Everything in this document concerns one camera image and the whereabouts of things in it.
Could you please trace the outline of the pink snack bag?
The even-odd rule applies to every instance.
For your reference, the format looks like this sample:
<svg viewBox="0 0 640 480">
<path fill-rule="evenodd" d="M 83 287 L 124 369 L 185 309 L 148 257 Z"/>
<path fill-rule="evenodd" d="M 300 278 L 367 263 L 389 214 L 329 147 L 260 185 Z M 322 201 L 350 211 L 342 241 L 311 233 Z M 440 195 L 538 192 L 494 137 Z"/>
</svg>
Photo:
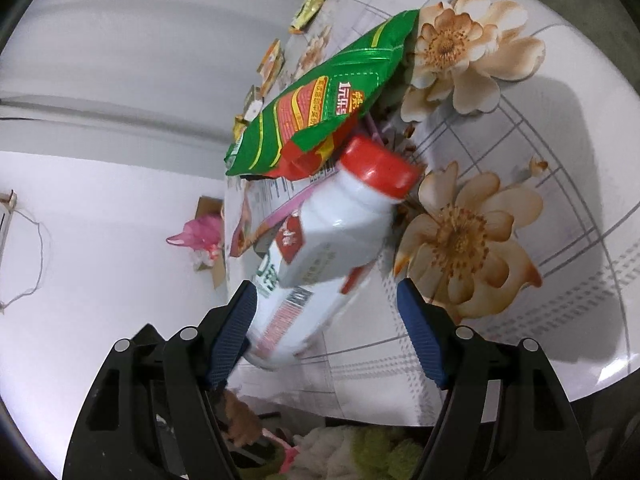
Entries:
<svg viewBox="0 0 640 480">
<path fill-rule="evenodd" d="M 224 196 L 224 244 L 227 255 L 239 257 L 275 229 L 294 209 L 336 173 L 332 156 L 310 178 L 245 180 L 229 178 Z"/>
</svg>

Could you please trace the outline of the white bottle red cap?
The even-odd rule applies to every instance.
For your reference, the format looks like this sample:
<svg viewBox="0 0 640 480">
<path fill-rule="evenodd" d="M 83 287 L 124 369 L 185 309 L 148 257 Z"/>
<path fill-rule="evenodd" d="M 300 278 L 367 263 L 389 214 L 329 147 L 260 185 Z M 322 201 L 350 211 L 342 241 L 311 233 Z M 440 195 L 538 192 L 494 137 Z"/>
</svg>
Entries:
<svg viewBox="0 0 640 480">
<path fill-rule="evenodd" d="M 248 362 L 274 370 L 312 344 L 371 269 L 421 174 L 375 140 L 348 142 L 335 174 L 285 218 L 254 274 Z"/>
</svg>

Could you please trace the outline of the pink plastic bag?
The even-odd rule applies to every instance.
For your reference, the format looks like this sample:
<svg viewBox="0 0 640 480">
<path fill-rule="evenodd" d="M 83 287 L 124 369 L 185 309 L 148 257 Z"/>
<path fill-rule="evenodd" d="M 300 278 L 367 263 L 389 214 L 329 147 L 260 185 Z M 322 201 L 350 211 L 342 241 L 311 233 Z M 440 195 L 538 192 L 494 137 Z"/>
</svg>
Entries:
<svg viewBox="0 0 640 480">
<path fill-rule="evenodd" d="M 206 214 L 186 222 L 166 243 L 192 250 L 194 266 L 212 268 L 224 249 L 224 222 L 220 214 Z"/>
</svg>

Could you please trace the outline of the yellow small packet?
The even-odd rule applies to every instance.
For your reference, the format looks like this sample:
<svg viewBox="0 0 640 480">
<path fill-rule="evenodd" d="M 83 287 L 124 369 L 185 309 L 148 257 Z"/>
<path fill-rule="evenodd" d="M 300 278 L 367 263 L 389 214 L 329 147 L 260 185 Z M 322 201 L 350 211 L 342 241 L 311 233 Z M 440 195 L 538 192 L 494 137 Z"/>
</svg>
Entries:
<svg viewBox="0 0 640 480">
<path fill-rule="evenodd" d="M 242 116 L 235 115 L 233 118 L 232 136 L 234 142 L 239 142 L 246 128 L 250 123 Z"/>
</svg>

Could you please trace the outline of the green red snack bag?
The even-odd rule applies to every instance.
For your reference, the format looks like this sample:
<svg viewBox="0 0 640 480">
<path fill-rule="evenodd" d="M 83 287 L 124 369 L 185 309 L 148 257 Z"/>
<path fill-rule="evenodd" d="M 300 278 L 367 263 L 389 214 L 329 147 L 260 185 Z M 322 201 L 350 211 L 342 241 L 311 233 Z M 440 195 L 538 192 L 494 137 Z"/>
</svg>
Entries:
<svg viewBox="0 0 640 480">
<path fill-rule="evenodd" d="M 228 149 L 228 177 L 311 177 L 370 110 L 404 57 L 417 10 L 401 12 L 265 105 Z"/>
</svg>

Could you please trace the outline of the floral tablecloth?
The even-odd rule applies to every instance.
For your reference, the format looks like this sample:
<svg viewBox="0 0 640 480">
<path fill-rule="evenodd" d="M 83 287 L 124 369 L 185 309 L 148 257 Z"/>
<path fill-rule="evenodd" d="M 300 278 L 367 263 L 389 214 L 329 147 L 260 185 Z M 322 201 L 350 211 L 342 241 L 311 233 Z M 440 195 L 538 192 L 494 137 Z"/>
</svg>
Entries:
<svg viewBox="0 0 640 480">
<path fill-rule="evenodd" d="M 403 10 L 454 0 L 329 0 L 333 54 Z M 397 138 L 426 167 L 428 296 L 484 338 L 541 345 L 570 400 L 639 367 L 639 97 L 548 0 L 490 0 L 525 11 L 512 51 L 541 41 L 533 76 L 498 78 L 487 113 L 442 104 Z"/>
</svg>

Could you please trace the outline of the white brown small packet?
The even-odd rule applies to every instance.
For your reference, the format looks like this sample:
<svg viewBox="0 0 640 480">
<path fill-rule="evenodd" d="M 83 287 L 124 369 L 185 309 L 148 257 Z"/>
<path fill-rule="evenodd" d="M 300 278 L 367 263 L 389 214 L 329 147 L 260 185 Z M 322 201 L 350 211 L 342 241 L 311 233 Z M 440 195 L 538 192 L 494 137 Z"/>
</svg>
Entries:
<svg viewBox="0 0 640 480">
<path fill-rule="evenodd" d="M 264 106 L 264 98 L 260 88 L 254 84 L 248 90 L 243 105 L 243 119 L 246 122 L 252 122 L 262 110 Z"/>
</svg>

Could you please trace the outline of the orange snack packet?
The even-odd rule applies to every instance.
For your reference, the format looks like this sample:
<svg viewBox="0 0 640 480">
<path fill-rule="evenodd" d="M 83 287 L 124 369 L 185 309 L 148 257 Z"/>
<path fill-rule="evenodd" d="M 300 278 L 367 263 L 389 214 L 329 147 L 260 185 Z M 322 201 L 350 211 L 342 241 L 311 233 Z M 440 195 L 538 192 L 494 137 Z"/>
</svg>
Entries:
<svg viewBox="0 0 640 480">
<path fill-rule="evenodd" d="M 274 81 L 280 73 L 283 63 L 284 54 L 282 51 L 281 41 L 279 39 L 275 39 L 265 52 L 256 70 L 260 76 L 259 92 L 261 96 L 265 96 L 272 88 Z"/>
</svg>

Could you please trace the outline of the yellow crumpled wrapper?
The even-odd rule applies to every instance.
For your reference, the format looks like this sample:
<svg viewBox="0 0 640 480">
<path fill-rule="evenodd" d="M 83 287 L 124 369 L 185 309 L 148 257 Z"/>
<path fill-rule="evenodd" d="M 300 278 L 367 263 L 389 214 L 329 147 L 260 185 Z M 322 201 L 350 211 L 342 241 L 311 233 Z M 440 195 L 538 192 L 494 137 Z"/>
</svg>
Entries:
<svg viewBox="0 0 640 480">
<path fill-rule="evenodd" d="M 302 34 L 314 17 L 319 13 L 326 0 L 304 0 L 288 25 L 288 32 L 292 35 Z"/>
</svg>

